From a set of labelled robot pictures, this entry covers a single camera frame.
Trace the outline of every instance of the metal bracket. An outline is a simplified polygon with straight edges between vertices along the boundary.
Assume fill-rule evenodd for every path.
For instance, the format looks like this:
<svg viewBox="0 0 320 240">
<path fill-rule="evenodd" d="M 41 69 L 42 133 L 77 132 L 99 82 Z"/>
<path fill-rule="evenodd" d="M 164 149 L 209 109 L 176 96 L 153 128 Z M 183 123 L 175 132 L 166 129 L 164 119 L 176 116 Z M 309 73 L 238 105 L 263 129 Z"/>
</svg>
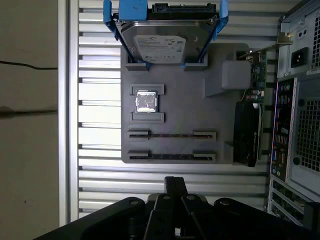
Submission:
<svg viewBox="0 0 320 240">
<path fill-rule="evenodd" d="M 267 46 L 267 47 L 261 48 L 261 49 L 256 50 L 256 51 L 252 51 L 252 52 L 243 54 L 243 55 L 239 56 L 237 58 L 237 60 L 241 60 L 241 59 L 244 59 L 245 57 L 253 56 L 253 55 L 259 54 L 261 52 L 268 52 L 268 51 L 273 50 L 273 49 L 278 49 L 278 48 L 280 48 L 282 46 L 292 45 L 293 43 L 294 42 L 290 40 L 290 37 L 286 36 L 285 32 L 279 32 L 275 44 L 273 44 L 271 46 Z"/>
</svg>

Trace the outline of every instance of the white wall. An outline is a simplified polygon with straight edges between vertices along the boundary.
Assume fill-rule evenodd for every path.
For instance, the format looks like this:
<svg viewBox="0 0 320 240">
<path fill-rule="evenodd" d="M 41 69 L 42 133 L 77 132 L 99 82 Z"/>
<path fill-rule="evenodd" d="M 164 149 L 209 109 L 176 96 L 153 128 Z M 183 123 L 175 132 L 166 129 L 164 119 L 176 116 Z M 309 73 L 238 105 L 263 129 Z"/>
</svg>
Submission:
<svg viewBox="0 0 320 240">
<path fill-rule="evenodd" d="M 58 65 L 56 0 L 3 0 L 0 60 Z M 0 107 L 58 105 L 58 71 L 0 64 Z M 0 119 L 0 239 L 33 239 L 59 226 L 57 115 Z"/>
</svg>

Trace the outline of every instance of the ventilation grille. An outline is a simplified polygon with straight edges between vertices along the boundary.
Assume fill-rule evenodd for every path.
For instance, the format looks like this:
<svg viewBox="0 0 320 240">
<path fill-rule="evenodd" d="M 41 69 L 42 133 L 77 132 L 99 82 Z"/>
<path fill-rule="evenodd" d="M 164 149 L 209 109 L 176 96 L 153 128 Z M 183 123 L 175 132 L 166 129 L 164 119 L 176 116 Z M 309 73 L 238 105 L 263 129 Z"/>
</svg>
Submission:
<svg viewBox="0 0 320 240">
<path fill-rule="evenodd" d="M 306 110 L 299 115 L 296 153 L 301 156 L 301 165 L 320 172 L 320 100 L 308 100 Z"/>
<path fill-rule="evenodd" d="M 319 12 L 315 15 L 315 25 L 314 25 L 314 39 L 313 39 L 313 52 L 312 52 L 312 67 L 320 67 L 320 17 Z"/>
</svg>

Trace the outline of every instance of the hard drive label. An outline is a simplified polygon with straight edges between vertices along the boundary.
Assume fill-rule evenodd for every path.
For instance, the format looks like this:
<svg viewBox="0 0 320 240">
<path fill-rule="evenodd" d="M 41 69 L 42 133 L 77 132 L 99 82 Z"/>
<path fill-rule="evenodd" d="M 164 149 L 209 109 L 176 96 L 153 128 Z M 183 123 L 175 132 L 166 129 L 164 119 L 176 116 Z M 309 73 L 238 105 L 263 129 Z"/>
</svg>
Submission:
<svg viewBox="0 0 320 240">
<path fill-rule="evenodd" d="M 182 63 L 186 40 L 179 36 L 136 35 L 134 41 L 142 59 L 152 64 Z"/>
</svg>

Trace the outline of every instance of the circuit board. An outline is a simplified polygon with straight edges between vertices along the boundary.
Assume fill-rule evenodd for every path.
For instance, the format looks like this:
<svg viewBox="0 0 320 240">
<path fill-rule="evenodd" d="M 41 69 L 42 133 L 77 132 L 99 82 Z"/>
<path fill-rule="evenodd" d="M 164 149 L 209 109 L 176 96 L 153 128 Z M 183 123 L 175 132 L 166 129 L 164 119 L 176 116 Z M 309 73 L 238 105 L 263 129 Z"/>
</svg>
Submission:
<svg viewBox="0 0 320 240">
<path fill-rule="evenodd" d="M 267 81 L 267 53 L 256 53 L 247 60 L 251 62 L 251 88 L 245 91 L 244 100 L 263 104 Z"/>
<path fill-rule="evenodd" d="M 263 115 L 265 111 L 265 88 L 267 82 L 267 52 L 257 52 L 254 55 L 248 56 L 247 61 L 251 62 L 251 88 L 244 93 L 243 101 L 256 103 L 261 109 L 259 123 L 259 140 L 258 146 L 262 145 L 263 134 Z M 262 149 L 258 148 L 257 159 L 261 158 Z"/>
</svg>

